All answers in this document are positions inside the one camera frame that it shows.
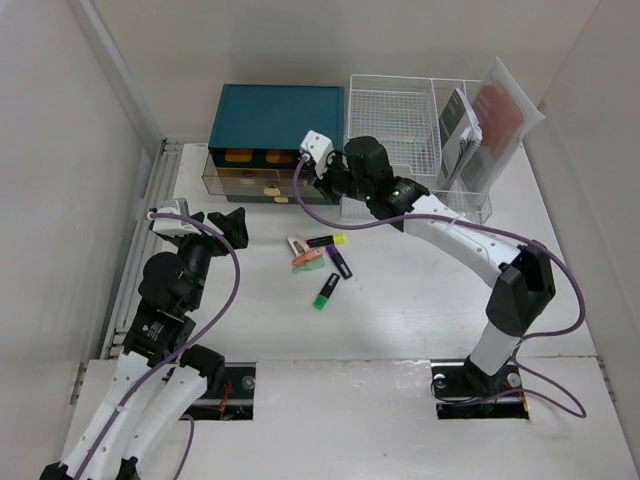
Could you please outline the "black spiral notebook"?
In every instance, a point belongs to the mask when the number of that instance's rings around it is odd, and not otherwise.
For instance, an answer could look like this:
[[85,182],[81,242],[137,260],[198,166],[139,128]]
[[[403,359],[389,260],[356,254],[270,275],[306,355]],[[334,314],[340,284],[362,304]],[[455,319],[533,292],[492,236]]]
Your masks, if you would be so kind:
[[483,139],[480,121],[460,88],[453,91],[441,112],[439,135],[441,164],[436,189],[449,190]]

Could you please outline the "red booklet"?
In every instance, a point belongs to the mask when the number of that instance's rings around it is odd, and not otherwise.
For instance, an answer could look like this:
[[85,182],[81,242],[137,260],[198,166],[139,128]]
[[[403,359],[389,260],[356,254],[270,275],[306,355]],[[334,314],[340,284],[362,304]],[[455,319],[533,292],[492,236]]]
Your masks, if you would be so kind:
[[525,136],[545,116],[524,93],[499,57],[472,103],[483,139],[460,181],[466,191],[488,193]]

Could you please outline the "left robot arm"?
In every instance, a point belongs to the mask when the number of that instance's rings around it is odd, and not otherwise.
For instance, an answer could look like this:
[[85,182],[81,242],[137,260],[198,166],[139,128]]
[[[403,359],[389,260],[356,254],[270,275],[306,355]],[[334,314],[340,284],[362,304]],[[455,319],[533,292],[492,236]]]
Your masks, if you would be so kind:
[[190,313],[200,307],[215,257],[249,243],[245,211],[189,214],[185,200],[149,211],[151,231],[175,246],[150,257],[116,370],[76,446],[44,479],[137,479],[175,423],[201,396],[223,387],[225,358],[198,344]]

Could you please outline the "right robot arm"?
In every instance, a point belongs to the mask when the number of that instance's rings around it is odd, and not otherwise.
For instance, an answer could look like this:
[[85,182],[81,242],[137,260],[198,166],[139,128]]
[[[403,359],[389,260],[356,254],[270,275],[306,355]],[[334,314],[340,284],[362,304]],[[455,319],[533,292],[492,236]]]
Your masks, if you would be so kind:
[[363,202],[377,220],[391,219],[400,232],[438,247],[490,288],[488,323],[466,360],[463,381],[477,394],[495,387],[516,345],[555,295],[549,255],[459,220],[426,187],[396,175],[385,147],[371,136],[356,137],[337,151],[328,137],[311,131],[300,153],[326,199]]

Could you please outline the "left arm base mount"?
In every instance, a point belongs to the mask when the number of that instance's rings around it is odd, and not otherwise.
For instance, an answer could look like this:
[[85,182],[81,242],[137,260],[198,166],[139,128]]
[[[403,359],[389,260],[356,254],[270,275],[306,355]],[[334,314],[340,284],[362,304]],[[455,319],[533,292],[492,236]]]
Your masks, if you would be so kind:
[[195,421],[252,420],[255,388],[255,363],[227,363],[218,390],[207,391],[186,413]]

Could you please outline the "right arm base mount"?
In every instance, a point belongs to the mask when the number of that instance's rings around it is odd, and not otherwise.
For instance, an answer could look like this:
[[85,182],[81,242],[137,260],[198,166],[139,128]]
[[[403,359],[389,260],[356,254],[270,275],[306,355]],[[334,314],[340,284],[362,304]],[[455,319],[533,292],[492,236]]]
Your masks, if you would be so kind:
[[463,360],[431,363],[431,393],[439,420],[528,420],[526,399],[519,391],[520,372],[507,363],[488,383],[473,383]]

